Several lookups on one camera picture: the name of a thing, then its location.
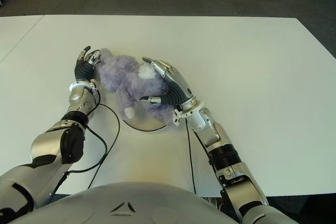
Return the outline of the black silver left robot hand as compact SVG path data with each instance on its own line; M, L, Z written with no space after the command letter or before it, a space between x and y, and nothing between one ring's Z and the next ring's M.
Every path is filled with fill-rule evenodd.
M100 62L101 51L99 49L89 52L91 46L86 46L79 54L74 69L77 81L90 81L95 72L95 66Z

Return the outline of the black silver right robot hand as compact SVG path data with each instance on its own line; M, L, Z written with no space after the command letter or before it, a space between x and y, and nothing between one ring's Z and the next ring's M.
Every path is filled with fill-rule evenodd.
M187 110L198 103L197 98L192 94L188 83L178 69L162 60L154 60L148 57L143 57L142 60L149 63L163 78L167 85L167 92L163 95L141 97L140 102L179 106L181 110Z

